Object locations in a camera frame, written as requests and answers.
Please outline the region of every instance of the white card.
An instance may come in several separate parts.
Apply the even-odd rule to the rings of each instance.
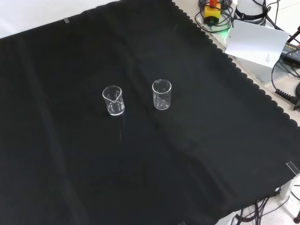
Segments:
[[[284,31],[234,20],[226,40],[226,53],[273,68],[288,36]]]

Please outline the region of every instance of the clear glass cup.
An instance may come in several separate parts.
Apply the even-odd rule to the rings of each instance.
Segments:
[[[122,96],[122,89],[118,86],[109,86],[102,92],[105,100],[107,110],[112,116],[121,115],[124,110],[124,102]]]
[[[167,80],[156,80],[152,84],[153,103],[155,108],[164,110],[171,105],[171,89],[172,85]]]

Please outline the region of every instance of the clear tape strip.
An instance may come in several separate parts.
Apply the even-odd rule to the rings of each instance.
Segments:
[[[298,176],[300,174],[300,171],[298,170],[298,168],[291,161],[286,163],[286,165],[293,171],[293,173],[296,176]]]

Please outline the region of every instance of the black cloth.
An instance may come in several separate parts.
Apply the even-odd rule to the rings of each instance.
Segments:
[[[0,224],[213,225],[293,177],[297,124],[171,1],[69,21],[0,40]]]

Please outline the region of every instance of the yellow device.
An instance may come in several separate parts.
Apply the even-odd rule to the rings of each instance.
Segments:
[[[218,3],[215,7],[221,9],[221,4]],[[217,23],[219,22],[220,16],[221,16],[221,11],[216,8],[211,8],[208,5],[205,6],[204,8],[204,20],[205,23],[210,22],[210,23]]]

